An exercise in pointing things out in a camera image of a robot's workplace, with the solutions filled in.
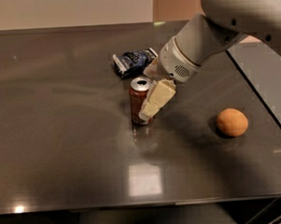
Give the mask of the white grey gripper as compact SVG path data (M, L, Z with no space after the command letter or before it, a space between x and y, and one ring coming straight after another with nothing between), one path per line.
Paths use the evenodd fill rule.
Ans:
M185 83L200 72L202 64L213 55L229 49L242 40L244 35L218 26L198 13L184 28L162 47L155 58L144 69L150 79L173 79ZM176 94L173 80L153 80L148 96L140 107L139 116L150 120Z

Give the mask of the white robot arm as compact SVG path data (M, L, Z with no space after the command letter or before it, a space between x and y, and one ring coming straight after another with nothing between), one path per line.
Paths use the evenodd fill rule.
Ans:
M196 75L216 53L250 35L281 56L281 0L200 0L198 13L162 47L145 69L152 78L148 97L140 107L149 120L176 94L176 83Z

